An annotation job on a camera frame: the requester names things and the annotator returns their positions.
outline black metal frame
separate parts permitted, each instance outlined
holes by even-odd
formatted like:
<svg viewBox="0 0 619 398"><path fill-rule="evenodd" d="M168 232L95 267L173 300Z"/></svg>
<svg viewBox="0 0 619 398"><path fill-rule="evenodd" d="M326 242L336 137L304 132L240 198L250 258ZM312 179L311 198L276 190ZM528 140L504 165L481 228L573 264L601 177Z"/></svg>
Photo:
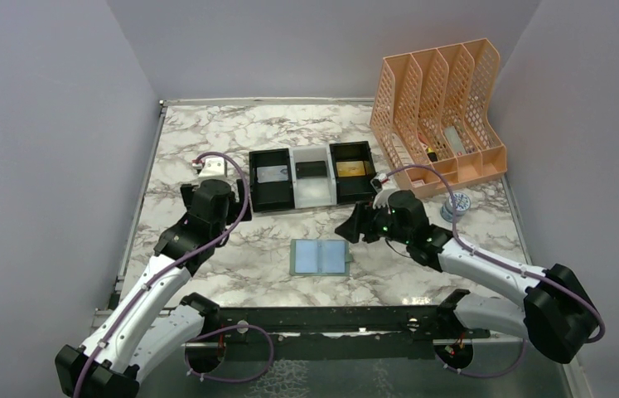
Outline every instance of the black metal frame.
<svg viewBox="0 0 619 398"><path fill-rule="evenodd" d="M209 320L205 322L206 330L246 323L261 327L273 339L276 360L433 359L433 340L455 341L463 333L468 338L490 336L487 330L458 327L460 323L452 308L445 304L217 309L209 300L200 305L200 300L205 299L192 294L182 301L206 314ZM219 338L210 337L206 341L218 342ZM268 341L253 330L227 332L223 342L224 361L264 361L268 358ZM219 348L187 348L190 357L205 357L204 352L214 356Z"/></svg>

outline wire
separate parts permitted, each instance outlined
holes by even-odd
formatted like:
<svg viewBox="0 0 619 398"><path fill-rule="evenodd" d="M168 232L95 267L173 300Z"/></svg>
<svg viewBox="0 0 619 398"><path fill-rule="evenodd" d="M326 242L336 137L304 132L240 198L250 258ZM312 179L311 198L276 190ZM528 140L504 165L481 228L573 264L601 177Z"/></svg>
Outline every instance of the wire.
<svg viewBox="0 0 619 398"><path fill-rule="evenodd" d="M97 358L97 356L102 351L102 349L104 347L107 347L107 345L109 344L109 340L116 333L116 330L118 329L118 326L126 318L128 313L131 312L132 308L136 305L138 300L140 300L141 297L143 297L143 295L163 275L165 275L168 272L170 272L171 269L174 269L174 268L178 267L179 265L184 264L190 258L200 254L202 251L207 250L210 247L214 247L217 243L221 242L226 236L228 236L231 233L231 231L233 231L236 228L236 226L238 226L238 224L243 219L243 217L245 215L245 212L248 210L249 193L250 193L248 179L246 179L246 177L245 177L245 175L243 173L243 169L229 155L227 155L225 153L219 153L219 152L205 152L205 153L199 155L194 160L194 163L198 163L198 162L201 161L202 158L206 158L208 156L218 156L218 157L221 157L221 158L225 159L227 162L231 163L231 165L236 169L236 172L240 175L241 181L243 181L243 185L244 185L244 202L243 202L243 206L241 207L241 211L239 213L239 216L236 217L236 220L234 221L234 223L231 224L231 226L229 226L229 228L226 231L222 232L221 235L219 235L216 238L210 240L205 245L200 246L197 249L195 249L195 250L193 250L191 252L186 253L185 255L180 257L179 259L177 259L174 262L172 262L172 264L168 265L167 267L165 267L165 268L161 269L160 271L158 271L157 273L155 273L150 278L150 280L142 286L142 288L145 288L145 289L140 289L139 291L136 292L136 294L134 296L132 296L131 300L129 300L128 303L126 303L126 306L123 307L123 310L121 311L121 313L119 313L119 316L112 322L112 325L109 328L109 330L104 334L102 339L99 340L99 343L97 344L97 347L95 347L94 350L92 351L92 354L89 355L89 358L87 358L87 361L85 362L85 365L82 367L82 370L80 371L80 375L77 376L77 382L75 383L75 391L72 394L72 398L80 398L80 393L82 391L82 386L85 383L85 378L87 376L87 373L89 372L89 369L92 367L92 364L94 363L94 360Z"/></svg>
<svg viewBox="0 0 619 398"><path fill-rule="evenodd" d="M443 182L443 185L446 186L446 189L448 190L448 195L451 197L451 203L453 204L453 208L457 208L456 207L456 197L453 194L453 189L451 188L451 185L448 183L448 181L446 180L446 178L440 173L437 172L435 169L433 169L432 167L429 166L424 166L423 164L409 164L407 166L402 166L400 168L397 168L396 170L393 170L391 172L388 172L386 177L390 177L392 175L394 175L397 172L402 172L408 168L422 168L424 170L429 170L430 172L436 174L436 177L438 177L441 182ZM533 278L536 279L540 282L543 282L549 286L552 286L554 288L556 288L557 290L559 290L560 292L563 292L564 294L567 294L571 299L575 300L578 304L582 305L587 311L589 311L594 318L597 320L597 323L599 324L599 332L597 333L597 335L595 337L590 337L586 342L590 343L590 342L598 342L602 339L602 337L604 337L604 334L607 332L607 327L604 324L604 321L602 320L602 315L600 315L600 313L590 304L588 303L585 299L583 299L582 297L580 297L579 295L577 295L576 293L574 293L573 291L571 291L570 289L566 288L565 286L562 286L561 284L555 282L554 280L548 279L545 276L541 276L538 274L534 274L533 272L529 272L529 271L524 271L522 272L521 269L518 269L512 265L508 265L506 262L496 259L490 255L486 255L484 253L481 253L480 251L477 250L476 247L470 246L469 244L465 243L460 236L458 235L458 230L456 228L456 219L455 217L453 217L452 223L451 223L451 229L453 232L453 239L456 240L456 242L458 242L458 244L465 250L469 251L470 253L472 253L473 255L476 255L484 260L489 261L490 263L494 264L494 265L498 265L501 268L504 268L510 272L516 273L516 274L522 274L526 277L529 278Z"/></svg>
<svg viewBox="0 0 619 398"><path fill-rule="evenodd" d="M514 369L516 369L517 367L519 367L519 365L521 365L521 362L524 361L524 357L526 357L526 346L527 346L526 340L522 340L521 351L519 351L519 356L516 358L516 361L514 361L514 363L512 363L506 369L502 371L497 371L495 373L482 374L482 373L475 373L474 371L463 371L463 369L456 369L455 367L448 365L438 355L436 355L436 358L439 361L441 361L444 368L448 369L449 371L452 371L453 373L457 373L460 376L472 377L474 379L494 379L494 378L501 377L501 376L511 373Z"/></svg>
<svg viewBox="0 0 619 398"><path fill-rule="evenodd" d="M228 332L228 331L231 331L231 330L246 329L246 328L257 330L257 331L261 332L263 334L263 336L265 336L265 338L268 340L268 346L270 347L270 355L269 355L269 358L268 358L268 362L265 363L265 367L263 368L263 370L259 371L258 373L254 374L252 376L244 377L243 379L227 379L225 377L207 376L205 373L198 373L197 371L192 369L192 365L187 360L187 355L185 355L185 363L187 364L187 368L189 369L189 371L187 372L187 375L188 376L189 375L197 376L197 377L200 378L201 381L213 380L213 381L220 381L222 383L239 384L239 383L246 383L248 381L253 381L253 380L261 377L265 373L267 373L270 370L270 367L273 365L273 361L274 361L274 358L275 358L275 346L273 344L273 339L270 337L268 332L265 332L265 329L263 329L263 328L261 328L259 326L255 326L255 325L232 325L232 326L227 326L226 328L217 329L214 332L208 332L207 334L203 334L201 336L197 336L197 337L191 339L190 342L198 342L200 340L204 340L205 338L216 336L217 334L221 334L223 336L222 333L225 333L225 332Z"/></svg>
<svg viewBox="0 0 619 398"><path fill-rule="evenodd" d="M226 236L226 239L216 244L216 247L224 247L227 243L229 243L229 235Z"/></svg>
<svg viewBox="0 0 619 398"><path fill-rule="evenodd" d="M406 257L408 259L411 259L411 257L409 257L408 255L406 255L404 253L399 253L394 247L392 247L392 245L389 243L389 239L385 239L384 242L387 244L387 246L390 247L390 249L392 249L392 251L394 253L397 253L398 255L401 255L402 257Z"/></svg>
<svg viewBox="0 0 619 398"><path fill-rule="evenodd" d="M465 337L465 332L461 333L461 336L460 336L460 337L456 340L456 342L455 342L455 343L453 343L453 344L457 344L457 345L459 345L459 346L462 346L462 344L463 344L463 343L462 343L462 339L463 339L464 337Z"/></svg>

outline white marble surface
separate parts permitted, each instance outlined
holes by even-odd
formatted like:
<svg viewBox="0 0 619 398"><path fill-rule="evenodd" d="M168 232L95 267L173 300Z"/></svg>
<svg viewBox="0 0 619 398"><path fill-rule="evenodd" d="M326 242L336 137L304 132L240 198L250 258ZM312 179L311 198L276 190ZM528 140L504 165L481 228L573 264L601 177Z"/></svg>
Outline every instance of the white marble surface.
<svg viewBox="0 0 619 398"><path fill-rule="evenodd" d="M378 170L386 169L370 131L370 106L350 104L176 106L167 111L128 262L123 295L140 277L158 236L185 211L179 186L194 182L191 161L208 150L228 153L246 169L248 152L289 146L369 141ZM464 189L472 208L459 230L471 242L524 261L519 236L501 182ZM438 211L444 196L425 202L429 219L444 227ZM168 303L198 292L224 306L395 305L440 303L454 289L494 295L450 274L421 267L383 242L351 245L350 277L289 274L290 240L340 239L333 233L352 206L255 215L231 234L194 279ZM404 247L395 245L404 252Z"/></svg>

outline gray wall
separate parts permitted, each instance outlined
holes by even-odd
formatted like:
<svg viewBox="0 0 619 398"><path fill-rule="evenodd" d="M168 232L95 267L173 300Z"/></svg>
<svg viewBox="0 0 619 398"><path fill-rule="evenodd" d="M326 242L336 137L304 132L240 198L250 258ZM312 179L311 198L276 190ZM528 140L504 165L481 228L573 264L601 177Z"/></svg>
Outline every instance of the gray wall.
<svg viewBox="0 0 619 398"><path fill-rule="evenodd" d="M156 122L104 0L0 2L0 396L62 396L53 360L111 292Z"/></svg>
<svg viewBox="0 0 619 398"><path fill-rule="evenodd" d="M574 268L609 328L582 350L619 397L619 2L543 0L492 100L534 261Z"/></svg>
<svg viewBox="0 0 619 398"><path fill-rule="evenodd" d="M483 36L504 61L539 0L108 2L172 100L372 96L383 56Z"/></svg>

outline gold card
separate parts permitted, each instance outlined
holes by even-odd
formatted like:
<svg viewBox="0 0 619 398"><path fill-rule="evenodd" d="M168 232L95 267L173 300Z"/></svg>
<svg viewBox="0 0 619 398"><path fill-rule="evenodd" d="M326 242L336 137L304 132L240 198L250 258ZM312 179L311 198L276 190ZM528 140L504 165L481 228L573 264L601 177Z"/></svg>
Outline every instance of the gold card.
<svg viewBox="0 0 619 398"><path fill-rule="evenodd" d="M336 162L338 177L360 177L365 175L365 163L359 160L356 162Z"/></svg>

